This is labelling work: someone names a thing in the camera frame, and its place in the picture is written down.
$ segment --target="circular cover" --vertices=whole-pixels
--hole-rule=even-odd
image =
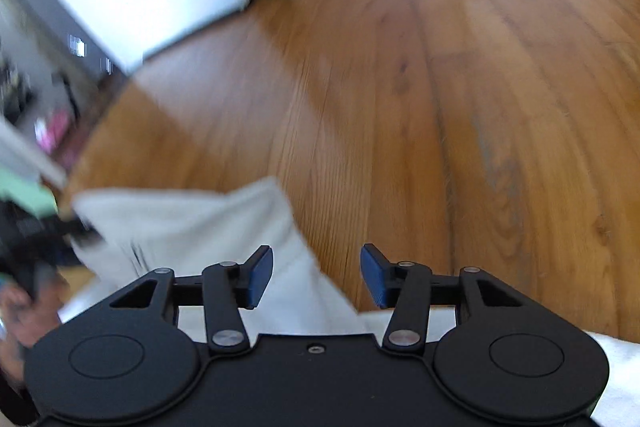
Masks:
[[[119,309],[46,335],[28,354],[25,378],[38,407],[57,416],[126,421],[171,402],[198,365],[180,330],[145,310]]]
[[[499,419],[560,421],[586,410],[609,378],[589,335],[548,312],[487,309],[438,343],[434,368],[460,400]]]

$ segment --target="green object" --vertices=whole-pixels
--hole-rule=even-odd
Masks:
[[[47,187],[24,180],[3,167],[0,167],[0,200],[13,201],[35,217],[58,211],[56,198]]]

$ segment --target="floor plank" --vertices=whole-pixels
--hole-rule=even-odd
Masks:
[[[481,266],[640,341],[640,0],[257,0],[152,58],[92,137],[92,187],[277,176],[322,269]]]

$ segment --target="triangular cutout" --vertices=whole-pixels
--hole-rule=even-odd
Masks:
[[[148,280],[111,303],[111,308],[149,308],[158,281]]]
[[[490,281],[478,281],[478,288],[482,296],[482,302],[488,307],[518,307],[522,306],[506,291],[498,288]]]

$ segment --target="screw hole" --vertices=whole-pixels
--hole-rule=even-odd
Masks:
[[[312,355],[320,355],[326,351],[326,348],[322,344],[311,344],[306,350]]]

